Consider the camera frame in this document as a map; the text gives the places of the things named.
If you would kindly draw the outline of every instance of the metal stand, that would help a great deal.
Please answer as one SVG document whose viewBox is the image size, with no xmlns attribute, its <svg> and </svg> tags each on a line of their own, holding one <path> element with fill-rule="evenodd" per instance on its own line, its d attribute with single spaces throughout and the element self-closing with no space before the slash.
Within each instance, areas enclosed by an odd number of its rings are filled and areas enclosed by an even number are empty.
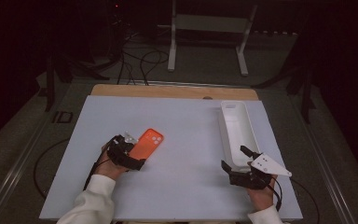
<svg viewBox="0 0 358 224">
<path fill-rule="evenodd" d="M 248 68 L 246 66 L 243 50 L 248 40 L 257 6 L 252 7 L 251 15 L 248 19 L 225 18 L 225 17 L 209 17 L 176 14 L 176 0 L 172 0 L 172 28 L 171 28 L 171 47 L 168 59 L 168 71 L 173 72 L 176 60 L 176 29 L 198 30 L 198 31 L 216 31 L 243 34 L 242 42 L 236 47 L 238 63 L 240 65 L 241 75 L 248 76 Z"/>
</svg>

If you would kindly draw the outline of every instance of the person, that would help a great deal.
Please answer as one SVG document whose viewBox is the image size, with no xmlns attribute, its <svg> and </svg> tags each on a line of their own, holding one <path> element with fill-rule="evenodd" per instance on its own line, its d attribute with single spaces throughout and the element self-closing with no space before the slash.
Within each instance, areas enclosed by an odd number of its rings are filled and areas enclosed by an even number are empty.
<svg viewBox="0 0 358 224">
<path fill-rule="evenodd" d="M 100 162 L 87 188 L 76 197 L 73 209 L 62 216 L 58 224 L 108 224 L 113 220 L 114 203 L 111 196 L 116 181 L 128 169 L 112 163 L 106 152 L 102 154 Z M 270 185 L 274 187 L 274 184 L 272 179 Z M 248 214 L 254 224 L 282 224 L 270 189 L 246 190 L 255 209 Z"/>
</svg>

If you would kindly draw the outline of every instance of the phone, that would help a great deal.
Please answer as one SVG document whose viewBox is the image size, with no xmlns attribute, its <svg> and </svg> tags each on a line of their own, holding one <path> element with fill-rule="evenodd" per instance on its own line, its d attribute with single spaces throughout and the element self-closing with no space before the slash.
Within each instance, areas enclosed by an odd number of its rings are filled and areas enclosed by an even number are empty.
<svg viewBox="0 0 358 224">
<path fill-rule="evenodd" d="M 164 140 L 164 136 L 161 133 L 158 133 L 154 129 L 147 129 L 129 155 L 136 160 L 147 159 L 161 144 L 162 140 Z"/>
</svg>

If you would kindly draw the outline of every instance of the gray floor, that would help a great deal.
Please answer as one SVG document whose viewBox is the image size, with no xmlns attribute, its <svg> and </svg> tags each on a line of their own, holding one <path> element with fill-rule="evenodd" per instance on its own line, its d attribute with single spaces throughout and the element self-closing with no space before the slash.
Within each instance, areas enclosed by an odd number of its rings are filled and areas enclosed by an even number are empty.
<svg viewBox="0 0 358 224">
<path fill-rule="evenodd" d="M 267 37 L 251 35 L 245 49 L 249 76 L 240 76 L 234 48 L 228 43 L 220 48 L 211 45 L 194 46 L 179 42 L 174 72 L 167 63 L 158 64 L 148 75 L 150 85 L 229 86 L 249 88 L 278 74 L 293 46 L 295 36 Z M 141 58 L 151 48 L 168 52 L 166 40 L 150 44 L 134 38 L 125 51 Z M 145 59 L 157 62 L 158 53 Z M 126 55 L 120 84 L 128 83 L 129 71 L 142 85 L 140 61 Z M 153 64 L 145 63 L 148 71 Z M 71 84 L 57 82 L 57 100 L 52 112 L 44 112 L 46 98 L 33 97 L 0 132 L 0 223 L 54 223 L 40 220 L 38 215 L 44 199 L 34 186 L 34 171 L 40 188 L 47 193 L 60 164 L 66 143 L 49 150 L 34 168 L 39 156 L 49 147 L 71 136 L 76 119 L 87 95 L 96 83 L 116 83 L 120 63 L 102 71 L 111 77 L 98 81 L 78 71 Z M 312 195 L 320 212 L 319 223 L 358 223 L 358 164 L 351 154 L 334 118 L 316 87 L 311 99 L 310 124 L 298 113 L 299 95 L 287 95 L 282 80 L 264 90 L 256 90 L 263 101 L 275 133 L 278 146 L 294 179 Z M 71 123 L 51 123 L 55 111 L 74 113 Z M 292 223 L 317 223 L 317 210 L 309 194 L 293 183 L 304 218 Z"/>
</svg>

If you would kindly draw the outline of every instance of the hand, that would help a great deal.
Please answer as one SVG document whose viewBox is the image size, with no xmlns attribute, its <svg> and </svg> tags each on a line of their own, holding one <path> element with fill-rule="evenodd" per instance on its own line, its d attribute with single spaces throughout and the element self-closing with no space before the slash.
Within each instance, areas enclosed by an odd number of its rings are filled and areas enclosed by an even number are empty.
<svg viewBox="0 0 358 224">
<path fill-rule="evenodd" d="M 123 174 L 124 172 L 129 170 L 128 168 L 126 168 L 124 166 L 115 165 L 107 156 L 106 151 L 103 153 L 103 155 L 101 156 L 98 163 L 100 165 L 97 166 L 94 174 L 105 175 L 113 180 L 117 180 L 121 176 L 121 174 Z"/>
<path fill-rule="evenodd" d="M 274 189 L 275 179 L 277 175 L 273 175 L 269 185 Z M 246 189 L 254 205 L 255 212 L 271 207 L 273 202 L 274 193 L 271 189 L 265 187 L 264 189 Z"/>
</svg>

